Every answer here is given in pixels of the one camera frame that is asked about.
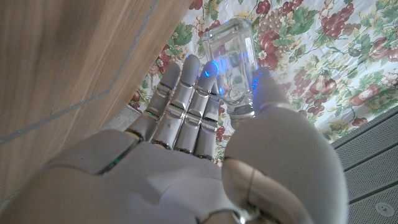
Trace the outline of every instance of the fingertip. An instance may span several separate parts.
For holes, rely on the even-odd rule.
[[[218,74],[218,66],[210,61],[205,64],[199,78],[198,86],[205,91],[210,91]]]
[[[178,77],[180,76],[180,66],[175,62],[171,62],[163,74],[160,83],[173,89],[175,84],[177,83]]]
[[[192,86],[198,77],[198,72],[200,68],[199,58],[195,55],[189,55],[182,66],[182,74],[180,82]]]

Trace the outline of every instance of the wooden cabinet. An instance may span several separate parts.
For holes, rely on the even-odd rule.
[[[126,106],[190,3],[0,2],[0,201]]]

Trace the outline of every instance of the gray panel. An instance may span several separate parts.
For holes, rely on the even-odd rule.
[[[393,207],[395,214],[385,217],[376,211],[377,203],[387,203]],[[349,224],[397,224],[398,223],[398,185],[360,200],[349,206]]]
[[[398,106],[385,112],[384,114],[378,116],[377,118],[374,118],[373,120],[368,122],[366,125],[355,129],[354,131],[350,132],[349,134],[345,135],[344,137],[339,138],[338,140],[333,142],[331,144],[331,146],[333,146],[335,149],[337,149],[338,147],[346,144],[350,140],[356,138],[357,136],[361,135],[362,133],[365,133],[366,131],[370,130],[371,128],[375,127],[376,125],[380,124],[381,122],[394,116],[395,114],[398,114]]]
[[[398,142],[398,114],[339,147],[336,152],[345,170],[389,149]]]
[[[345,172],[349,200],[398,181],[398,146]]]

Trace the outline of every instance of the glass cup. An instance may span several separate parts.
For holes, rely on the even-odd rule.
[[[251,29],[249,20],[234,18],[209,30],[203,38],[207,59],[218,65],[215,85],[234,129],[254,116],[250,83],[257,61]]]

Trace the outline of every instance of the floral tablecloth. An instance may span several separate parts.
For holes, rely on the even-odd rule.
[[[258,64],[330,142],[398,105],[397,0],[195,0],[130,105],[145,110],[171,60],[195,54],[205,63],[203,33],[233,17],[252,21]],[[233,134],[225,110],[218,162]]]

